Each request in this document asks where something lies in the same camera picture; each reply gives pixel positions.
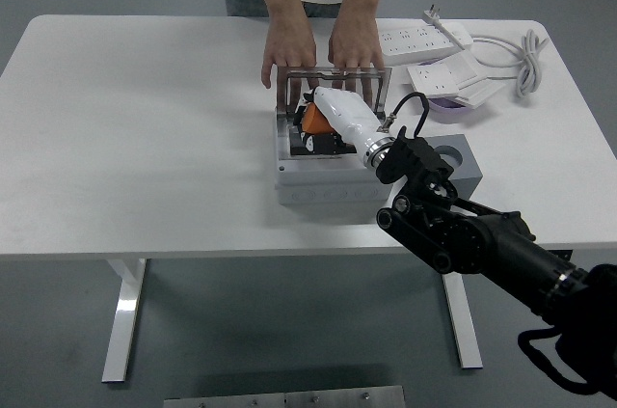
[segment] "power strip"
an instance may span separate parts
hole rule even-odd
[[[465,48],[470,48],[473,44],[471,35],[462,24],[447,22],[443,27]],[[458,46],[432,25],[385,30],[379,33],[379,42],[387,66],[434,61],[460,51]]]

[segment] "gray block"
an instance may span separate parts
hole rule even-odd
[[[425,139],[442,159],[454,168],[450,181],[459,197],[469,199],[482,179],[482,172],[465,135],[433,136]]]

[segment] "white cable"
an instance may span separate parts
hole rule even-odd
[[[540,69],[540,52],[547,45],[549,39],[544,39],[540,42],[539,37],[533,32],[528,30],[527,35],[522,37],[521,46],[517,46],[509,40],[502,39],[500,37],[493,37],[488,35],[472,35],[473,41],[493,43],[497,46],[501,46],[509,53],[518,58],[516,63],[507,65],[498,65],[482,61],[477,58],[478,63],[488,68],[516,68],[521,66],[521,71],[516,77],[491,77],[494,79],[517,79],[517,95],[518,97],[524,97],[530,93],[535,92],[540,86],[542,81],[542,70]]]

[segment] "metal plate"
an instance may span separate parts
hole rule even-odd
[[[165,400],[163,408],[405,408],[401,386]]]

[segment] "table leg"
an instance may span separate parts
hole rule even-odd
[[[463,277],[458,273],[449,273],[442,278],[461,368],[482,368],[482,357],[473,329]]]
[[[122,285],[114,326],[109,338],[102,382],[124,382],[137,318],[139,295],[142,291],[142,281],[146,270],[146,259],[107,261],[122,278]]]

